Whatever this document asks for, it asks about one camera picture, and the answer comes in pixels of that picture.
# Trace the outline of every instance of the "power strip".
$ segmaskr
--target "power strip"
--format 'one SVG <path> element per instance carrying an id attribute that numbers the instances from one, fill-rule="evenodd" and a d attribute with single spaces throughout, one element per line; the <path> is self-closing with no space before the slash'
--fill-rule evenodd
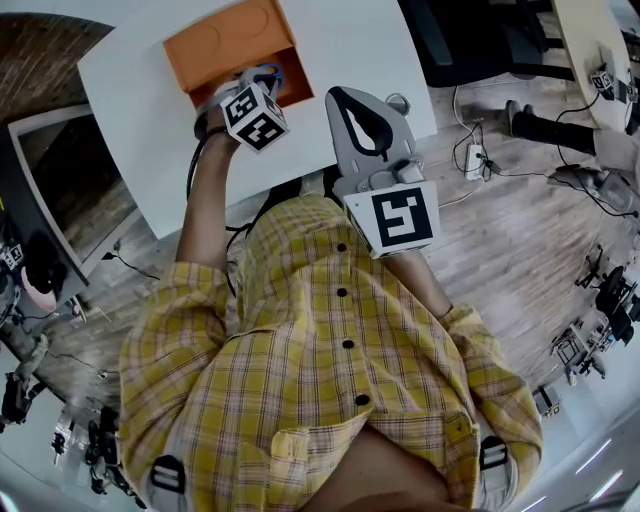
<path id="1" fill-rule="evenodd" d="M 482 179 L 482 160 L 478 157 L 478 154 L 484 154 L 480 144 L 469 144 L 467 146 L 467 165 L 465 166 L 465 176 L 471 181 Z"/>

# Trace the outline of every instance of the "white desk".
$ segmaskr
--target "white desk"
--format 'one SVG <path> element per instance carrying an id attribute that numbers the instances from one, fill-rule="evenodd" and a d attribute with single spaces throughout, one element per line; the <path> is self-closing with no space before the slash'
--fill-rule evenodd
<path id="1" fill-rule="evenodd" d="M 597 94 L 590 75 L 610 59 L 617 78 L 630 82 L 629 53 L 608 0 L 553 0 L 553 8 L 573 76 L 587 105 Z M 617 100 L 599 98 L 591 107 L 591 115 L 599 128 L 624 132 L 631 107 Z"/>
<path id="2" fill-rule="evenodd" d="M 143 5 L 79 63 L 100 130 L 158 238 L 182 226 L 195 109 L 178 87 L 162 41 L 229 0 Z M 429 91 L 395 1 L 280 0 L 315 98 L 285 109 L 291 132 L 256 156 L 233 158 L 227 204 L 335 163 L 324 97 L 334 85 L 381 99 L 402 92 L 416 139 L 436 133 Z"/>

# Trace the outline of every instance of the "orange box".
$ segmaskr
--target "orange box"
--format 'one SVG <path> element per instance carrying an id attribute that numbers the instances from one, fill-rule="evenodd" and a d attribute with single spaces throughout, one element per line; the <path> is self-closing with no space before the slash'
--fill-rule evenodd
<path id="1" fill-rule="evenodd" d="M 266 63 L 278 64 L 284 75 L 280 106 L 313 97 L 277 0 L 236 4 L 179 32 L 164 46 L 180 87 L 196 107 L 230 73 Z"/>

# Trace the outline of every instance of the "yellow plaid shirt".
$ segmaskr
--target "yellow plaid shirt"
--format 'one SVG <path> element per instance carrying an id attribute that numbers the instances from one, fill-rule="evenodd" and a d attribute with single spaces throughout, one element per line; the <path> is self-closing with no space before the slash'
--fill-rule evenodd
<path id="1" fill-rule="evenodd" d="M 367 423 L 429 461 L 469 507 L 478 410 L 516 461 L 519 488 L 533 477 L 533 398 L 478 314 L 455 307 L 437 321 L 330 200 L 292 199 L 256 224 L 230 337 L 227 290 L 223 272 L 176 263 L 124 344 L 120 439 L 134 487 L 179 422 L 196 510 L 293 510 Z"/>

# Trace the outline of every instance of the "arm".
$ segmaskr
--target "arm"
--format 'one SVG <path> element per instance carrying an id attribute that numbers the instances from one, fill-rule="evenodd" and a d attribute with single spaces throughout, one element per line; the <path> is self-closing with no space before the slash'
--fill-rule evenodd
<path id="1" fill-rule="evenodd" d="M 527 383 L 509 370 L 500 344 L 480 315 L 468 306 L 451 305 L 422 254 L 401 253 L 384 262 L 451 336 L 476 407 L 516 462 L 521 491 L 533 479 L 542 457 L 540 421 Z"/>
<path id="2" fill-rule="evenodd" d="M 135 488 L 163 453 L 202 371 L 226 341 L 225 185 L 237 144 L 214 135 L 200 158 L 172 268 L 120 354 L 120 448 Z"/>

